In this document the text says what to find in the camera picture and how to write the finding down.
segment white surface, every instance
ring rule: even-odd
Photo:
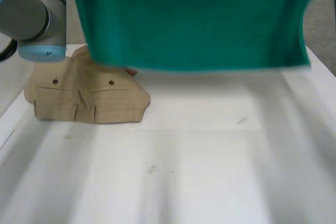
[[[21,94],[0,118],[0,223],[336,223],[336,79],[309,55],[312,71],[140,71],[142,123],[39,122]]]
[[[0,51],[5,49],[10,38],[0,34]],[[0,116],[20,94],[32,73],[33,64],[22,59],[16,52],[9,59],[0,62]]]

